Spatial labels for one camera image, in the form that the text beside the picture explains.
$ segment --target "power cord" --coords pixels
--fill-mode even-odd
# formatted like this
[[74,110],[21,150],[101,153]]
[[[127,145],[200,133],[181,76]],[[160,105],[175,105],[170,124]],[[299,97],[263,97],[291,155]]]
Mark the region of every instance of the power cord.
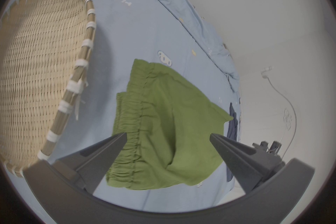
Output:
[[272,88],[273,88],[277,93],[279,93],[283,98],[285,98],[285,99],[287,100],[287,102],[289,102],[289,104],[291,105],[291,107],[292,107],[292,109],[293,109],[293,111],[294,111],[294,116],[295,116],[295,129],[294,129],[294,135],[293,135],[292,140],[290,141],[290,143],[289,143],[287,149],[285,150],[284,154],[283,154],[282,157],[281,157],[281,158],[283,159],[283,157],[284,157],[284,155],[286,154],[288,148],[289,148],[290,145],[292,144],[293,139],[294,139],[294,136],[295,136],[295,134],[296,134],[297,118],[296,118],[296,112],[295,112],[295,109],[294,109],[292,103],[287,99],[286,96],[284,96],[282,93],[280,93],[280,92],[273,86],[273,84],[271,83],[270,79],[268,78],[268,75],[265,74],[265,72],[267,72],[267,71],[271,71],[272,69],[273,69],[272,66],[267,67],[267,68],[264,68],[264,69],[261,71],[261,76],[263,77],[263,79],[267,79],[268,82],[270,83],[270,85],[272,86]]

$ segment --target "woven bamboo basket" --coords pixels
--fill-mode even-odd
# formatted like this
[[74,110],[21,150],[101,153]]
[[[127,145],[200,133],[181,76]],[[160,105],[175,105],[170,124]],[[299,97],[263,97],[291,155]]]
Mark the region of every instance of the woven bamboo basket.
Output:
[[0,160],[15,176],[48,159],[78,110],[95,21],[92,0],[16,0],[4,13]]

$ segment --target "bed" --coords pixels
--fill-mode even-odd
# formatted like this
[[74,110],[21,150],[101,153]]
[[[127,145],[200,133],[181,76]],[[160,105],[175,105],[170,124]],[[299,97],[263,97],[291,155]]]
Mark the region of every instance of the bed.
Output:
[[[239,77],[232,58],[188,0],[94,2],[97,28],[89,86],[81,96],[79,120],[70,118],[50,163],[111,136],[116,94],[126,90],[136,58],[170,66],[226,111],[232,103],[239,117]],[[135,191],[110,187],[103,178],[94,195],[149,212],[194,211],[218,204],[234,185],[234,179],[226,178],[225,163],[196,186]]]

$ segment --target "black device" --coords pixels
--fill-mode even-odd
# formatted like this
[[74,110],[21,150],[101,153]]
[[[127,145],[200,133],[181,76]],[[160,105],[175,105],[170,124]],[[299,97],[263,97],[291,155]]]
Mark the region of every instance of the black device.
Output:
[[210,142],[246,195],[195,212],[141,212],[92,195],[126,141],[126,133],[117,134],[58,159],[53,165],[40,161],[23,175],[46,212],[60,224],[198,224],[209,219],[225,224],[278,224],[299,201],[314,174],[314,168],[297,159],[285,165],[276,154],[211,134]]

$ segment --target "dark blue fabric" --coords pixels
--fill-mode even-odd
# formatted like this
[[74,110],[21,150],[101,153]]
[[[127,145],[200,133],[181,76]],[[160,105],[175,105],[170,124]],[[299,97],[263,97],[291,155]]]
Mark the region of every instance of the dark blue fabric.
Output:
[[[233,120],[229,121],[229,129],[227,131],[227,138],[237,141],[238,120],[237,120],[237,113],[234,111],[232,103],[230,104],[230,116],[233,117]],[[226,178],[228,182],[230,182],[233,179],[233,174],[227,166],[226,166]]]

